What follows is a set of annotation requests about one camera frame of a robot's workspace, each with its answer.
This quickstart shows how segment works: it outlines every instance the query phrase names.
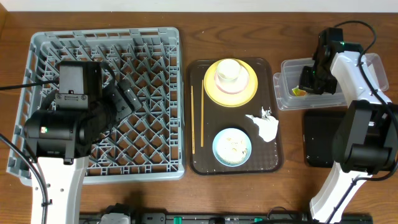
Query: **light blue bowl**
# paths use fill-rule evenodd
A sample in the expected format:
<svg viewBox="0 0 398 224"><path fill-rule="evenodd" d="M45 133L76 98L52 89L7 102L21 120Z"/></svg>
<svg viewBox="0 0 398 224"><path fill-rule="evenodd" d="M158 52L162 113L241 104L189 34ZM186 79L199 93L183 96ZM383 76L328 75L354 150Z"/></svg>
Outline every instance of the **light blue bowl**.
<svg viewBox="0 0 398 224"><path fill-rule="evenodd" d="M230 164L229 162L224 161L217 153L217 144L218 141L221 139L221 137L223 135L227 135L227 136L231 136L231 135L239 135L242 138L244 138L246 140L246 149L248 150L248 153L246 154L246 157L242 160L242 162L240 162L239 164ZM236 128L227 128L224 129L222 131L220 131L216 137L213 140L213 154L216 157L216 159L218 160L218 162L222 163L224 166L229 166L229 167L237 167L240 166L242 164L244 164L250 157L251 154L251 141L249 139L249 136L247 136L246 133L244 133L243 131L236 129Z"/></svg>

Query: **tray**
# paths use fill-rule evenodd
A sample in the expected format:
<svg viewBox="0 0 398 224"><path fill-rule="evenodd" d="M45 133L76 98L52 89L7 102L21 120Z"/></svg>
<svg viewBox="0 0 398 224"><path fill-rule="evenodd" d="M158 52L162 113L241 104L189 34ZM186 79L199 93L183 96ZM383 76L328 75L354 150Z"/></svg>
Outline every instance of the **tray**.
<svg viewBox="0 0 398 224"><path fill-rule="evenodd" d="M185 172L181 59L173 27L39 32L30 42L24 83L57 78L54 65L61 60L106 60L117 79L130 81L144 107L116 125L110 138L93 145L83 183L177 180ZM12 137L21 150L25 121L57 88L21 90ZM31 185L27 167L12 151L7 172Z"/></svg>
<svg viewBox="0 0 398 224"><path fill-rule="evenodd" d="M282 167L283 154L280 131L271 142L264 142L258 135L258 126L245 114L261 116L261 106L271 109L272 115L278 119L278 109L275 102L272 85L271 68L267 61L261 58L241 59L248 63L256 72L259 88L253 99L245 105L236 108L220 106L212 101L204 92L204 147L200 147L201 123L201 81L207 68L217 60L200 60L190 64L190 85L193 86L193 107L195 127L195 153L189 150L190 166L200 175L246 174L259 172L274 172ZM227 167L219 163L212 150L214 137L225 128L239 128L248 134L252 142L250 158L241 166Z"/></svg>

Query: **yellow plate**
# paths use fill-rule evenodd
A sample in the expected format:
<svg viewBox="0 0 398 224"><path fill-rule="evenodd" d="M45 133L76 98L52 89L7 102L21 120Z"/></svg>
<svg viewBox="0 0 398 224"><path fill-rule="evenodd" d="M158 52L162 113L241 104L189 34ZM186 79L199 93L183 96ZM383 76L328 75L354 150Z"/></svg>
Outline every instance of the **yellow plate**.
<svg viewBox="0 0 398 224"><path fill-rule="evenodd" d="M253 68L250 67L246 62L243 62L238 59L234 59L240 65L242 65L249 73L249 83L247 87L240 93L237 94L228 94L221 91L214 81L214 75L216 73L216 69L218 64L222 61L219 60L215 62L210 68L206 71L204 82L205 82L205 90L207 95L211 100L216 102L221 106L226 107L237 107L242 106L245 103L249 102L257 91L258 80L257 75L254 72Z"/></svg>

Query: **crumpled tissue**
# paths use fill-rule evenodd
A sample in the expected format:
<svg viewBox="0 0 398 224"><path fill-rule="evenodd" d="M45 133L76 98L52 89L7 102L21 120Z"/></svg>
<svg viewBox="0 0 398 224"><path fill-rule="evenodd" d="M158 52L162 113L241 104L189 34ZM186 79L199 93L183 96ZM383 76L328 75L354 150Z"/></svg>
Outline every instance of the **crumpled tissue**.
<svg viewBox="0 0 398 224"><path fill-rule="evenodd" d="M261 107L261 118L248 114L246 116L259 126L259 135L265 142L275 139L279 121L271 116L271 110L264 111L264 108Z"/></svg>

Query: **plastic bin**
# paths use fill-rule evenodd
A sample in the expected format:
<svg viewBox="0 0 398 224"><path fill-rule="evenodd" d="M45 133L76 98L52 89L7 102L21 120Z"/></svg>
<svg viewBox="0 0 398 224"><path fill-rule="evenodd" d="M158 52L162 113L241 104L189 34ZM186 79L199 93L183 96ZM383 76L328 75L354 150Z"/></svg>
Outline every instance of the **plastic bin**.
<svg viewBox="0 0 398 224"><path fill-rule="evenodd" d="M382 91L389 88L386 72L378 54L365 54L366 64L372 76L377 80ZM309 108L326 108L344 106L346 100L338 85L335 94L295 96L292 89L299 84L300 74L304 66L312 66L311 58L286 60L282 62L281 73L274 75L274 90L278 108L280 110L302 110Z"/></svg>
<svg viewBox="0 0 398 224"><path fill-rule="evenodd" d="M52 80L61 60L107 61L126 78L143 108L92 147L84 184L177 180L185 172L181 44L173 27L39 32L33 35L24 83ZM25 150L23 127L57 85L23 88L12 142ZM26 165L10 151L7 172L31 185Z"/></svg>

